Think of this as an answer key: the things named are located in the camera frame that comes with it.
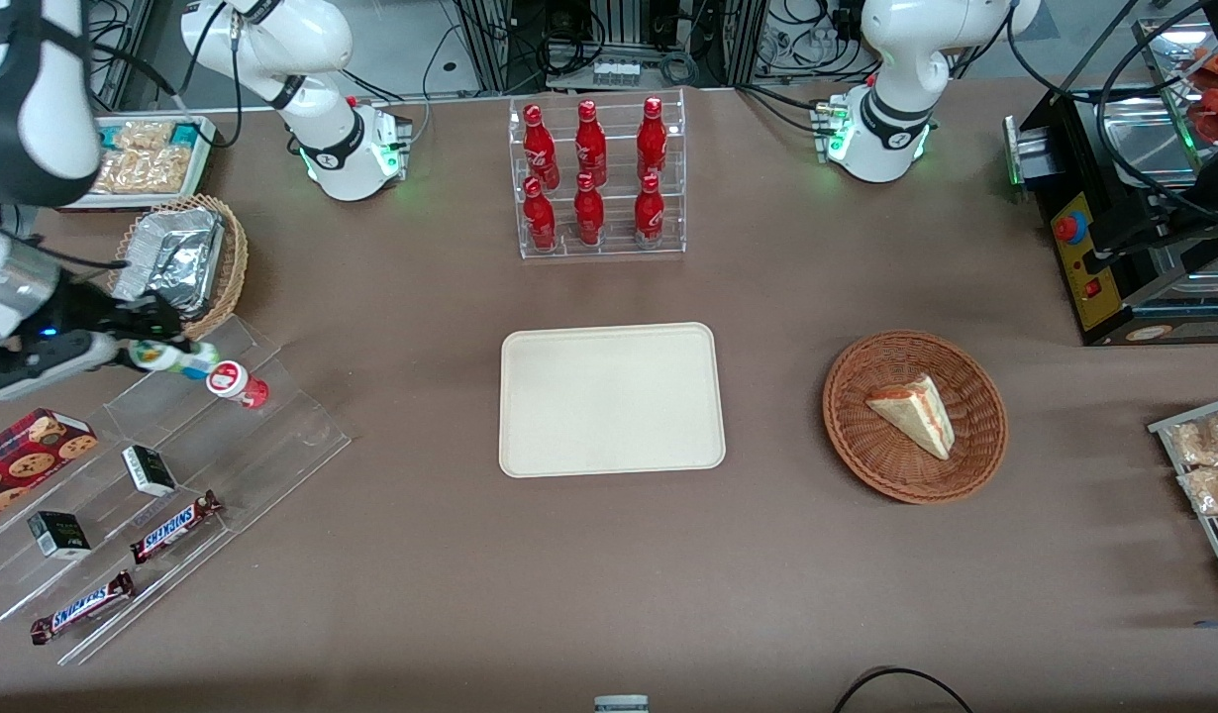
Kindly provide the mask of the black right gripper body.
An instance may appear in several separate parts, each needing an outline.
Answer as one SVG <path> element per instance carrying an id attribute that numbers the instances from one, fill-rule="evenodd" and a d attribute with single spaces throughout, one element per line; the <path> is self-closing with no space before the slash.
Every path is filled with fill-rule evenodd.
<path id="1" fill-rule="evenodd" d="M 58 275 L 54 294 L 33 314 L 33 342 L 48 342 L 69 332 L 96 332 L 97 321 L 119 314 L 119 302 L 78 275 Z"/>

